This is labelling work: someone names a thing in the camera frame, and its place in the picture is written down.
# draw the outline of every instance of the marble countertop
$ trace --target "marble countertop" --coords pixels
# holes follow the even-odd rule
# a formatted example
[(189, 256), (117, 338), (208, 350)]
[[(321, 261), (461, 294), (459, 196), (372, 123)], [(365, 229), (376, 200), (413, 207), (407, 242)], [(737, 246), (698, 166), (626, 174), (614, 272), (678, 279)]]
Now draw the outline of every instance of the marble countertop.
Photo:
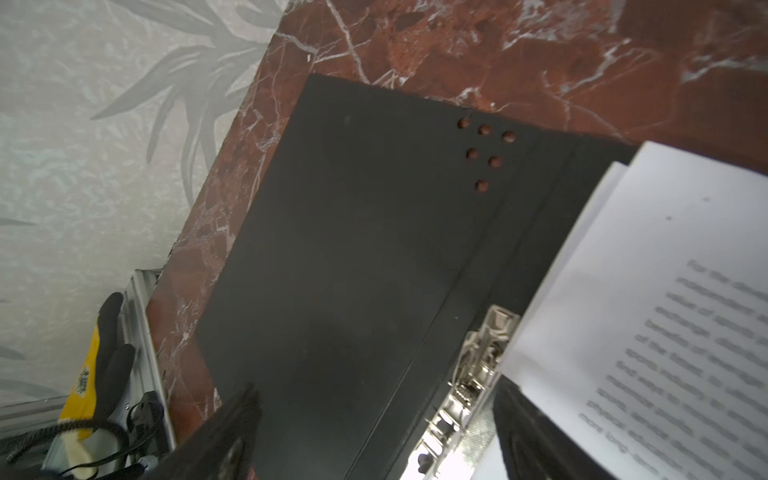
[(183, 441), (220, 399), (195, 329), (309, 73), (768, 171), (757, 0), (293, 0), (147, 307)]

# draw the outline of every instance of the black object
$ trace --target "black object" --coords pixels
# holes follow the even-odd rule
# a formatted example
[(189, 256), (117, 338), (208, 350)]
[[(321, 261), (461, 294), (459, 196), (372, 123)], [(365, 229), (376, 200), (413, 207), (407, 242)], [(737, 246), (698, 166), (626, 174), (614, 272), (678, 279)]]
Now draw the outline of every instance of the black object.
[(143, 480), (244, 480), (260, 417), (259, 396), (246, 384)]
[(94, 372), (96, 406), (93, 418), (97, 420), (106, 420), (117, 407), (134, 366), (136, 349), (129, 344), (118, 346), (121, 343), (118, 316), (122, 305), (123, 294), (112, 293), (101, 305), (96, 321), (99, 344)]
[(159, 409), (153, 407), (160, 405), (162, 404), (154, 390), (146, 392), (141, 397), (141, 401), (131, 410), (131, 415), (128, 415), (125, 419), (128, 438), (131, 440), (132, 445), (137, 445), (140, 439), (150, 435), (149, 439), (140, 444), (136, 452), (132, 454), (131, 459), (133, 463), (145, 455), (154, 455), (162, 458), (170, 450), (165, 429), (157, 427), (162, 425), (164, 414), (162, 407)]
[(260, 480), (398, 478), (464, 335), (523, 313), (635, 148), (310, 75), (198, 324)]
[(506, 377), (496, 386), (493, 415), (509, 478), (614, 480)]

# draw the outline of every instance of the marble veining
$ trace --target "marble veining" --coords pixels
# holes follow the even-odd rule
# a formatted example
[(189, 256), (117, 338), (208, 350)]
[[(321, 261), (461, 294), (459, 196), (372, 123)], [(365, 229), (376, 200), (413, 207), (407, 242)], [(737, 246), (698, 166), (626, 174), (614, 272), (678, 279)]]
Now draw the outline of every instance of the marble veining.
[(195, 338), (306, 76), (768, 171), (752, 0), (314, 0), (287, 7), (147, 309), (180, 437), (216, 405)]

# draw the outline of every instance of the wallpaper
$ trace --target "wallpaper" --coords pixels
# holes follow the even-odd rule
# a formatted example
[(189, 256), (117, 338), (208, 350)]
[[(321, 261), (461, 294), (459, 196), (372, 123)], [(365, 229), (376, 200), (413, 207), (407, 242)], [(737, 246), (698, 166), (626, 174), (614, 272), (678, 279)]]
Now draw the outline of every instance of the wallpaper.
[(0, 2), (0, 405), (68, 392), (107, 295), (163, 266), (284, 8)]

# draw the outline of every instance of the document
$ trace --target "document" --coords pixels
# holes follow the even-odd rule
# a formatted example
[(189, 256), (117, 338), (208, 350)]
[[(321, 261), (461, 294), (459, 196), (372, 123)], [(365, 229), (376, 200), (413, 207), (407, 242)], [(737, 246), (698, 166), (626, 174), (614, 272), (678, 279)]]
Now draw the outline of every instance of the document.
[(768, 179), (646, 143), (574, 238), (502, 373), (620, 480), (768, 480)]

